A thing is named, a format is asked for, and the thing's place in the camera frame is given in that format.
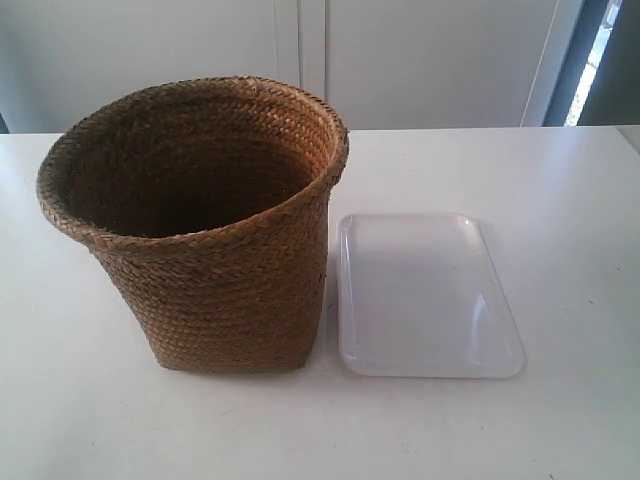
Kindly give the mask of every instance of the woven texture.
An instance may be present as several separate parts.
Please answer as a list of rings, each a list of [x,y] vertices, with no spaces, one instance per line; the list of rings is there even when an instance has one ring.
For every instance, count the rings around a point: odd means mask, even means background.
[[[86,245],[168,368],[301,367],[314,343],[336,113],[254,77],[171,83],[82,120],[38,174],[46,218]]]

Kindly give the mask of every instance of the white wall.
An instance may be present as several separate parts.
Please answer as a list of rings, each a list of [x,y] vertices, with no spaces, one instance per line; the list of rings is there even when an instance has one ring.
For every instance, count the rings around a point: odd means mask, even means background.
[[[275,21],[272,1],[2,0],[0,111],[12,132],[58,132],[153,84],[277,78]]]
[[[531,105],[538,113],[528,124],[536,124],[580,4],[330,0],[327,99],[354,129],[519,126],[552,20],[561,20]]]

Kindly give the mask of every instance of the brown basket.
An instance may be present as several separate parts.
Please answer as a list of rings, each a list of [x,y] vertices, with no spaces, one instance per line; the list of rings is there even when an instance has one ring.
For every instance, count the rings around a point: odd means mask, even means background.
[[[171,83],[60,138],[38,197],[100,261],[161,365],[288,370],[315,340],[327,204],[347,153],[336,113],[297,88]]]

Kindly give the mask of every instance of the white table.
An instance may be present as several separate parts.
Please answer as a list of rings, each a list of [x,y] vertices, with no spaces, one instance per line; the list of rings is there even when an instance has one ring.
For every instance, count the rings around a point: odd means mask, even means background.
[[[503,381],[349,372],[333,262],[306,369],[158,367],[40,215],[55,138],[0,136],[0,478],[640,478],[640,155],[615,129],[351,134],[332,255],[349,213],[477,218],[527,354]]]

